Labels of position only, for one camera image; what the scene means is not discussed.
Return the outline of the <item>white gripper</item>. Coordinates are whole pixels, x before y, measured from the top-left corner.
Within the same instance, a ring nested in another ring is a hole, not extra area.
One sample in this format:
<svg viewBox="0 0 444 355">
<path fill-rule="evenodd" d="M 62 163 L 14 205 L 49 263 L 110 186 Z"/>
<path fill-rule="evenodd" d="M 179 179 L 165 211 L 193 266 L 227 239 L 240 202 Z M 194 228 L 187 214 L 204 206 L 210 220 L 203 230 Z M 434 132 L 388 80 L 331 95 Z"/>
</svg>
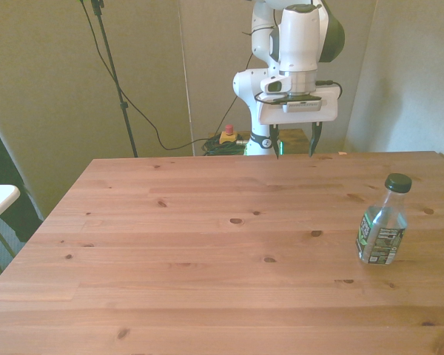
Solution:
<svg viewBox="0 0 444 355">
<path fill-rule="evenodd" d="M 309 156 L 313 156 L 320 140 L 323 123 L 337 118 L 338 86 L 317 87 L 312 93 L 316 100 L 293 99 L 275 103 L 274 98 L 286 99 L 281 95 L 261 94 L 258 101 L 258 122 L 269 126 L 272 148 L 277 158 L 280 156 L 279 127 L 274 124 L 312 123 L 312 136 L 309 143 Z"/>
</svg>

